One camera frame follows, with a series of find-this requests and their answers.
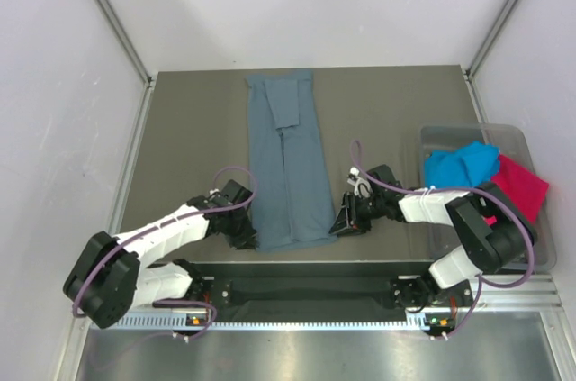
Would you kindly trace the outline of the grey-blue t-shirt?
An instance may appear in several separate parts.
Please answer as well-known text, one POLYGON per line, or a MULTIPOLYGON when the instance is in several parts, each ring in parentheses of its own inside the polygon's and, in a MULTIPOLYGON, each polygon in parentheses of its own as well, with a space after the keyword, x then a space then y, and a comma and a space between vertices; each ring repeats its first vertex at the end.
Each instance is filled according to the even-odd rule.
POLYGON ((258 183, 252 204, 263 252, 333 243, 335 211, 308 69, 247 76, 249 166, 258 183))

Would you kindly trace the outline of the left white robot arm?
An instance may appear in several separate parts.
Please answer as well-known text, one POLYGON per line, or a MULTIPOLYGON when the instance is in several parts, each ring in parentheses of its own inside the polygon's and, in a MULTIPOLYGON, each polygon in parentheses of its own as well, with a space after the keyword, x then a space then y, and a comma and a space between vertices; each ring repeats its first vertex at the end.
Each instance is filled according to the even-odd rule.
POLYGON ((254 197, 231 179, 139 229, 94 234, 63 285, 73 314, 105 329, 141 306, 206 305, 209 287, 194 263, 163 259, 214 234, 224 236, 233 249, 253 249, 257 231, 248 211, 254 197))

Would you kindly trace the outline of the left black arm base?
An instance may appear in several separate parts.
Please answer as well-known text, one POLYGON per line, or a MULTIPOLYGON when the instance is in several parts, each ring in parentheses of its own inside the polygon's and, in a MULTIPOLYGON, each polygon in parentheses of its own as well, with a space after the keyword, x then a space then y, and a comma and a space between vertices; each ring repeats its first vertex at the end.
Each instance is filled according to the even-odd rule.
POLYGON ((192 279, 183 299, 215 305, 218 309, 230 303, 232 278, 220 264, 190 263, 181 260, 178 264, 192 279))

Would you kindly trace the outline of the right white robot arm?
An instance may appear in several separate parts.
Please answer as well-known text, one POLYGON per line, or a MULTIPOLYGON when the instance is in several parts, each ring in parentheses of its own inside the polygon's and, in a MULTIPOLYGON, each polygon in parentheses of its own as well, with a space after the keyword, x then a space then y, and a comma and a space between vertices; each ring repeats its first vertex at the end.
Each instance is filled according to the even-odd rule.
POLYGON ((419 284, 429 304, 442 304, 452 295, 453 286, 496 274, 520 257, 526 259, 526 270, 518 282, 534 271, 535 229, 492 182, 473 188, 405 189, 386 165, 368 171, 351 168, 347 181, 353 189, 343 194, 330 234, 364 234, 381 218, 426 223, 453 234, 454 248, 430 265, 419 284))

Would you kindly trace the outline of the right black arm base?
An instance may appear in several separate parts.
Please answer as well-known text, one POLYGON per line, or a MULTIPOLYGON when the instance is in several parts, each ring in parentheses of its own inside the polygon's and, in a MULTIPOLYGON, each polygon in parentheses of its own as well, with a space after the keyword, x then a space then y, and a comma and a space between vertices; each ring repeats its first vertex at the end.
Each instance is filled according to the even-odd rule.
POLYGON ((431 275, 395 277, 390 282, 391 295, 397 307, 418 313, 429 308, 462 308, 473 302, 468 281, 441 288, 431 275))

